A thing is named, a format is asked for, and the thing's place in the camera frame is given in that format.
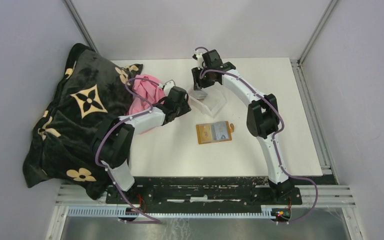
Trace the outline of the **stack of credit cards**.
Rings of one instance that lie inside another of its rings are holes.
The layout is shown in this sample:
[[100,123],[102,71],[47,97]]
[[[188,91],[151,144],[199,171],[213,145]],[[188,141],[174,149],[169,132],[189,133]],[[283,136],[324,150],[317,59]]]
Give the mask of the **stack of credit cards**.
[[204,100],[208,96],[208,93],[203,90],[194,90],[190,93],[190,96],[196,100]]

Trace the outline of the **white plastic tray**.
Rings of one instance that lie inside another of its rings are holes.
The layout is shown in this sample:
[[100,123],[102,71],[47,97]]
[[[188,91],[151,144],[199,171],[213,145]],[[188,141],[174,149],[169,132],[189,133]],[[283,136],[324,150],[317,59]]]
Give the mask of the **white plastic tray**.
[[[196,100],[190,96],[192,91],[205,91],[208,96],[204,100]],[[203,115],[215,117],[219,111],[225,106],[227,100],[222,92],[216,88],[205,88],[201,90],[191,89],[188,92],[189,104],[197,108]]]

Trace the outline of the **gold vip card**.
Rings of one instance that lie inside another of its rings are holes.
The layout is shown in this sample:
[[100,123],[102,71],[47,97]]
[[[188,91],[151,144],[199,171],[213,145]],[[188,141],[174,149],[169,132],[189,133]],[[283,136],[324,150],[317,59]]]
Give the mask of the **gold vip card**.
[[210,143],[214,140],[211,124],[200,124],[197,127],[201,144]]

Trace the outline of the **yellow leather card holder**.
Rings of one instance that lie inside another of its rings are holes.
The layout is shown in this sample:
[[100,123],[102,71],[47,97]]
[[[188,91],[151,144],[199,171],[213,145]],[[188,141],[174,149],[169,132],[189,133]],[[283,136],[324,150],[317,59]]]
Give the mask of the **yellow leather card holder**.
[[195,128],[199,145],[231,141],[235,131],[234,124],[228,121],[197,124]]

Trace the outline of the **silver credit card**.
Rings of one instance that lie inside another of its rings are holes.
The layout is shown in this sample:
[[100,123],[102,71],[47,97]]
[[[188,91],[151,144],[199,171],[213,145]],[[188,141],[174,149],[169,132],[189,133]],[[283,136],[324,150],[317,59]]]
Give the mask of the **silver credit card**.
[[216,122],[211,126],[214,141],[223,141],[230,139],[228,124],[225,121]]

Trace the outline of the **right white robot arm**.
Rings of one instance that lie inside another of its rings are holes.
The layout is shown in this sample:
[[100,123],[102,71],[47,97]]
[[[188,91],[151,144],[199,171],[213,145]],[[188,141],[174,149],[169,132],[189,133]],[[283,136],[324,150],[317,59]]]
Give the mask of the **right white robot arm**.
[[201,90],[219,83],[235,94],[247,107],[246,127],[258,140],[268,170],[269,199],[282,204],[292,188],[283,170],[277,134],[284,129],[278,112],[277,98],[252,86],[231,62],[223,62],[217,50],[197,47],[193,53],[197,65],[192,69],[194,89]]

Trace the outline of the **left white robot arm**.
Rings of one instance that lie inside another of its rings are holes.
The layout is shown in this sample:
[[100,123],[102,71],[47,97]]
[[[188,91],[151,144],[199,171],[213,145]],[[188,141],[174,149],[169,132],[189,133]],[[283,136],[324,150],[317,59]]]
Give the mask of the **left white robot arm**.
[[191,111],[189,95],[181,87],[173,86],[168,96],[150,108],[127,116],[107,116],[98,126],[91,142],[95,163],[108,173],[112,184],[119,188],[118,197],[129,204],[136,200],[138,191],[129,167],[134,136],[164,126]]

